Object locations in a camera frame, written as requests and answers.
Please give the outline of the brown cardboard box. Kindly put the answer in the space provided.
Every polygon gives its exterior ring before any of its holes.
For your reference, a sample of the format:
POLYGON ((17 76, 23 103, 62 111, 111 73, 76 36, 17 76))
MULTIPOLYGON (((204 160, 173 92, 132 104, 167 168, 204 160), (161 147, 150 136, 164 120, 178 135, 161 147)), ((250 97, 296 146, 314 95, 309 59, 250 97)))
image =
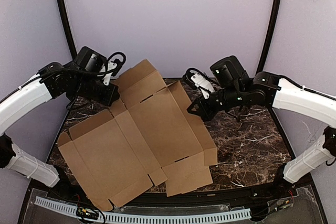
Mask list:
POLYGON ((210 185, 217 147, 179 81, 166 84, 142 60, 115 81, 119 99, 61 133, 57 144, 76 181, 102 211, 153 186, 167 196, 210 185))

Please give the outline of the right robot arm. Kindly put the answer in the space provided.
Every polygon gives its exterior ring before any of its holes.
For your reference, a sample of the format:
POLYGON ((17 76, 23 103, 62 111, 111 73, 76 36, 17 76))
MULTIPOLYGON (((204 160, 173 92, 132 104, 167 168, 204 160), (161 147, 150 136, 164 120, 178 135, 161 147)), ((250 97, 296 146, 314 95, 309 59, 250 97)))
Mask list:
POLYGON ((259 105, 301 114, 326 124, 310 147, 278 168, 271 195, 281 197, 320 165, 335 163, 334 96, 301 86, 284 75, 261 71, 250 77, 236 56, 217 61, 210 70, 213 79, 196 68, 188 68, 183 75, 190 88, 201 92, 187 111, 204 122, 212 120, 220 111, 239 121, 240 116, 231 114, 231 109, 259 105))

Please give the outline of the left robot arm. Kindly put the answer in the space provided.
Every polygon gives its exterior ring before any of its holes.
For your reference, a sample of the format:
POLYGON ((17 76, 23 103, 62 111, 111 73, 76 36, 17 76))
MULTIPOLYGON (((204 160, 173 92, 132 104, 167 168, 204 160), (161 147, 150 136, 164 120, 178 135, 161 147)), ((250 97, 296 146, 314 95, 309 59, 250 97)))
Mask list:
POLYGON ((39 113, 48 108, 47 102, 66 97, 70 109, 76 98, 111 106, 120 95, 112 79, 119 73, 127 57, 114 52, 109 57, 84 46, 73 60, 66 64, 51 62, 39 69, 26 82, 1 99, 1 168, 15 171, 27 179, 38 181, 48 188, 66 182, 66 175, 60 168, 47 164, 25 152, 7 134, 21 126, 34 126, 26 130, 29 136, 37 136, 42 127, 50 133, 55 121, 49 112, 39 113))

